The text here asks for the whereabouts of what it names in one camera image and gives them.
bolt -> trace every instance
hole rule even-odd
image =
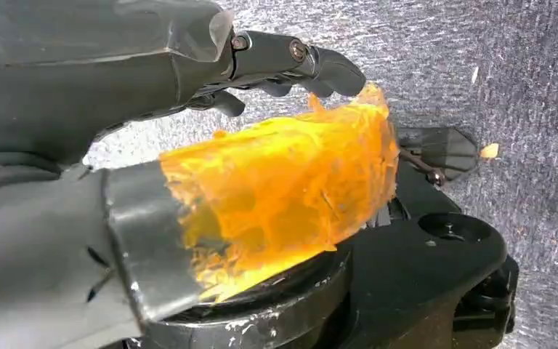
[[[295,61],[302,62],[307,54],[307,47],[299,40],[294,40],[290,43],[290,54]]]
[[[232,39],[232,48],[236,51],[246,49],[248,46],[247,39],[244,36],[236,36]]]

gray carpet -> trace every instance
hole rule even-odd
[[[387,91],[398,125],[456,126],[501,144],[446,191],[506,237],[522,268],[516,332],[503,348],[558,348],[558,1],[232,0],[237,29],[299,36],[337,49]],[[305,94],[239,93],[228,119],[184,112],[132,124],[93,146],[99,167],[151,160],[159,151],[305,109]],[[329,105],[343,99],[333,97]]]

black machine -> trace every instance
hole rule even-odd
[[[209,1],[0,0],[0,348],[492,348],[518,267],[436,189],[477,165],[453,129],[399,129],[397,198],[334,253],[219,304],[177,246],[157,161],[79,163],[98,137],[227,88],[354,96],[365,77],[293,36],[235,33]]]
[[[475,165],[476,147],[454,129],[399,136],[444,179]],[[494,348],[514,327],[518,265],[500,233],[462,214],[432,178],[402,161],[397,197],[338,252],[111,348]]]

debris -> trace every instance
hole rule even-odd
[[[494,159],[499,153],[499,143],[491,143],[480,151],[480,157],[484,159]]]
[[[476,79],[478,79],[478,70],[480,67],[474,68],[474,73],[472,74],[472,85],[476,84]]]

translucent orange material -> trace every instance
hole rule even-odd
[[[381,90],[269,119],[161,156],[183,202],[201,298],[225,300],[356,233],[395,193],[398,147]]]

